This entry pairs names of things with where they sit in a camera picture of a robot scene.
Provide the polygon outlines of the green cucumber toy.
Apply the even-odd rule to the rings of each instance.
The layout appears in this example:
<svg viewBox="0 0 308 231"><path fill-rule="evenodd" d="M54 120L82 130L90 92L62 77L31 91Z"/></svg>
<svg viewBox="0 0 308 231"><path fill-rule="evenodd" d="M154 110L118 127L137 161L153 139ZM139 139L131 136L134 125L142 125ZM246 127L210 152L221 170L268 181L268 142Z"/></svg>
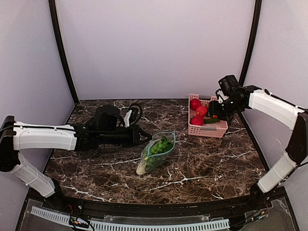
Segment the green cucumber toy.
<svg viewBox="0 0 308 231"><path fill-rule="evenodd" d="M218 118L208 118L208 119L204 119L204 124L214 124L219 121L220 120Z"/></svg>

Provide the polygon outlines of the green grapes toy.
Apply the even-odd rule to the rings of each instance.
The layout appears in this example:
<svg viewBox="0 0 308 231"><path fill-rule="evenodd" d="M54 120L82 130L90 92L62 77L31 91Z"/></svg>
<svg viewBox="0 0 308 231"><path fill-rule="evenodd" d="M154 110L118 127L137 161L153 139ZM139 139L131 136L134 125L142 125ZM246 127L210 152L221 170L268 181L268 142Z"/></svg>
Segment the green grapes toy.
<svg viewBox="0 0 308 231"><path fill-rule="evenodd" d="M161 149L159 147L161 142L156 143L150 148L150 155L161 154Z"/></svg>

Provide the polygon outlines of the clear zip top bag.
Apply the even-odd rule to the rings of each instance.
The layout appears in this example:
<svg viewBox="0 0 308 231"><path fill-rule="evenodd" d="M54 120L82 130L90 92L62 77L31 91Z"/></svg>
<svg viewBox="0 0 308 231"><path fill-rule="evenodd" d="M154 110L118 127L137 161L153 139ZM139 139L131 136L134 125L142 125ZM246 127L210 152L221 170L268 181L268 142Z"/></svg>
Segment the clear zip top bag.
<svg viewBox="0 0 308 231"><path fill-rule="evenodd" d="M161 166L176 145L176 131L159 132L153 135L141 153L136 173L141 176Z"/></svg>

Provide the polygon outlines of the green leafy lettuce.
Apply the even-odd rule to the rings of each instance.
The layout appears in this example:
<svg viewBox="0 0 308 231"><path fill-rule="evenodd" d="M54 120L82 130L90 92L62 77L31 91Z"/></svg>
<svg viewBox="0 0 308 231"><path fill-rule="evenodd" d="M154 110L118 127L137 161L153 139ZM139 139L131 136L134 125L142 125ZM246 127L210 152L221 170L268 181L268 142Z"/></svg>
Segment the green leafy lettuce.
<svg viewBox="0 0 308 231"><path fill-rule="evenodd" d="M174 143L171 142L166 136L163 136L161 139L161 143L159 145L161 152L168 152L169 150L171 150L174 146Z"/></svg>

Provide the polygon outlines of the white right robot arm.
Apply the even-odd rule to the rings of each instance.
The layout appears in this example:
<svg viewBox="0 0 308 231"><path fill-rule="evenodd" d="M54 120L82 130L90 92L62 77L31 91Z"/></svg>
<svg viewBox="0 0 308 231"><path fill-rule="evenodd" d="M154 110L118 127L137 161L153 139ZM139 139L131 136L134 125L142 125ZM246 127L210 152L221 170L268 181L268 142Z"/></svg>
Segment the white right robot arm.
<svg viewBox="0 0 308 231"><path fill-rule="evenodd" d="M218 81L216 99L209 103L208 117L230 121L235 113L257 111L289 130L289 141L276 163L250 188L247 205L256 209L270 193L303 165L308 157L308 111L255 85L243 86L234 75Z"/></svg>

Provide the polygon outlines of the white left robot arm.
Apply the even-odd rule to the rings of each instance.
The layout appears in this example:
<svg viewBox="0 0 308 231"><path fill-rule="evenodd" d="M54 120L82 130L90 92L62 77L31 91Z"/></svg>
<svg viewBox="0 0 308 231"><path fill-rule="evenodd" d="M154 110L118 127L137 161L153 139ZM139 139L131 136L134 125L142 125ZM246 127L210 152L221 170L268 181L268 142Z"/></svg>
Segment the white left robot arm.
<svg viewBox="0 0 308 231"><path fill-rule="evenodd" d="M138 125L142 108L133 103L124 117L112 105L96 108L95 114L85 124L44 126L32 125L7 116L0 128L0 170L8 172L30 186L41 196L60 199L60 185L45 176L30 164L21 154L25 149L62 149L67 151L88 151L101 144L119 145L129 148L152 139Z"/></svg>

